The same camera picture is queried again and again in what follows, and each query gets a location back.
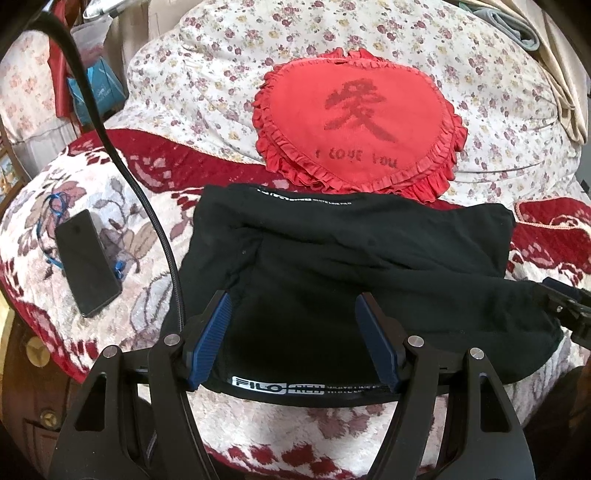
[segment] red heart-shaped pillow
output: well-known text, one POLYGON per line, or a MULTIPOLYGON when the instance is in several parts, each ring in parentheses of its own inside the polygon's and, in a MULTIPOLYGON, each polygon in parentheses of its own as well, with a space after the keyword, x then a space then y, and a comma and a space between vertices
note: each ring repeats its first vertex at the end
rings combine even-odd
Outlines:
POLYGON ((426 74, 363 49, 275 66, 253 106, 267 170, 328 193, 435 201, 467 137, 426 74))

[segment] black smartphone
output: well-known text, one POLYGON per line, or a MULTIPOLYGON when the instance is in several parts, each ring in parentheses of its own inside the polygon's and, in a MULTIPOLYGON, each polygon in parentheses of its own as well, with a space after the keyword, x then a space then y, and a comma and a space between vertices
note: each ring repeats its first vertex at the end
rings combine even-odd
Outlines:
POLYGON ((92 317, 121 293, 121 282, 107 260, 88 210, 56 227, 56 244, 83 317, 92 317))

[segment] floral fabric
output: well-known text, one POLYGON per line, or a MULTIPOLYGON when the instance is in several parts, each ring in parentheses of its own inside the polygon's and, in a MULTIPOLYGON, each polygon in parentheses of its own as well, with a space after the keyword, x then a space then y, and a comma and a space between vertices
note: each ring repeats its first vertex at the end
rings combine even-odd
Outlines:
MULTIPOLYGON (((209 157, 145 132, 117 129, 109 136, 143 185, 177 264, 189 249, 194 208, 204 185, 243 182, 303 191, 260 164, 209 157)), ((591 264, 585 255, 591 251, 591 207, 558 198, 520 203, 517 214, 508 278, 541 281, 552 276, 590 288, 591 264)), ((0 223, 0 281, 53 359, 78 381, 106 346, 117 344, 127 351, 157 340, 171 295, 167 263, 145 212, 94 133, 70 145, 9 206, 0 223), (121 295, 92 318, 81 317, 66 278, 45 262, 41 250, 59 255, 55 217, 43 206, 47 195, 57 192, 69 200, 65 219, 89 209, 107 257, 113 264, 126 262, 121 295), (35 233, 39 218, 41 245, 35 233)), ((526 420, 556 379, 581 365, 585 354, 565 336, 538 372, 507 385, 518 417, 526 420)), ((250 472, 334 480, 367 473, 396 407, 282 407, 204 388, 189 400, 201 436, 219 460, 250 472)), ((437 400, 425 468, 437 459, 446 401, 437 400)))
POLYGON ((0 63, 0 115, 11 142, 26 141, 41 129, 64 124, 64 120, 56 118, 48 58, 47 36, 27 31, 0 63))
POLYGON ((206 1, 138 52, 117 125, 260 163, 251 102, 264 74, 336 47, 418 68, 453 104, 469 135, 443 199, 510 206, 573 179, 580 147, 558 121, 540 65, 443 0, 206 1))

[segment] clamp jaw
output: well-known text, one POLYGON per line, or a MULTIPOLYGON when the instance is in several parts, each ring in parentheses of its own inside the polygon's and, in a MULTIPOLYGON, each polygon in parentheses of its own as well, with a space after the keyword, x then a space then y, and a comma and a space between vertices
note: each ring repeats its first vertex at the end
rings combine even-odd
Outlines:
POLYGON ((570 339, 591 350, 591 292, 546 278, 541 285, 548 298, 546 310, 572 330, 570 339))
MULTIPOLYGON (((480 349, 459 355, 408 336, 369 293, 357 298, 355 310, 380 380, 401 396, 369 479, 535 479, 517 415, 480 349), (417 476, 442 385, 449 389, 449 406, 439 461, 417 476)), ((218 291, 180 334, 133 352, 105 348, 68 413, 49 480, 150 479, 154 443, 169 480, 217 480, 187 391, 209 376, 230 317, 229 296, 218 291), (137 384, 150 386, 150 442, 140 435, 137 384)))

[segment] blue cable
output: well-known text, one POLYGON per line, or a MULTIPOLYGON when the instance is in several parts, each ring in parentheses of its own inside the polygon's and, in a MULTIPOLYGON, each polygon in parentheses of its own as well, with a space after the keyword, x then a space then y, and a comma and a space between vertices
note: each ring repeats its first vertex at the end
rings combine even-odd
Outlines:
MULTIPOLYGON (((43 208, 43 206, 47 202, 49 202, 48 203, 49 210, 56 216, 56 227, 57 227, 60 224, 61 219, 64 216, 64 214, 66 213, 66 210, 68 208, 68 197, 65 192, 52 193, 52 194, 48 195, 47 197, 45 197, 45 199, 43 200, 43 204, 41 205, 41 208, 43 208), (52 202, 54 200, 60 201, 60 207, 58 209, 53 208, 52 202)), ((45 249, 41 246, 41 225, 42 224, 43 224, 43 213, 39 216, 39 220, 37 220, 37 227, 35 229, 37 232, 37 242, 39 244, 39 247, 41 248, 43 255, 45 255, 47 263, 55 265, 57 268, 63 270, 64 265, 59 260, 56 260, 55 258, 51 257, 45 251, 45 249)), ((119 279, 119 280, 123 279, 124 269, 125 269, 125 262, 123 260, 117 260, 117 262, 115 263, 115 268, 113 269, 113 272, 115 273, 115 277, 117 277, 117 279, 119 279)))
MULTIPOLYGON (((56 227, 57 227, 60 224, 61 217, 63 217, 64 213, 66 212, 66 209, 68 208, 68 197, 65 194, 65 192, 52 193, 51 195, 48 195, 47 197, 45 197, 45 200, 43 200, 43 204, 41 205, 41 208, 43 208, 43 206, 45 205, 46 202, 49 202, 49 209, 56 216, 56 227), (59 210, 53 208, 53 205, 51 203, 54 200, 60 201, 60 209, 59 210)), ((57 261, 55 258, 51 257, 45 251, 45 249, 41 246, 41 224, 43 223, 42 220, 43 220, 43 213, 39 216, 39 220, 37 220, 37 229, 36 230, 37 230, 37 242, 39 244, 39 247, 41 248, 43 255, 45 255, 47 263, 55 265, 57 268, 61 268, 63 270, 64 266, 61 264, 61 262, 57 261)))

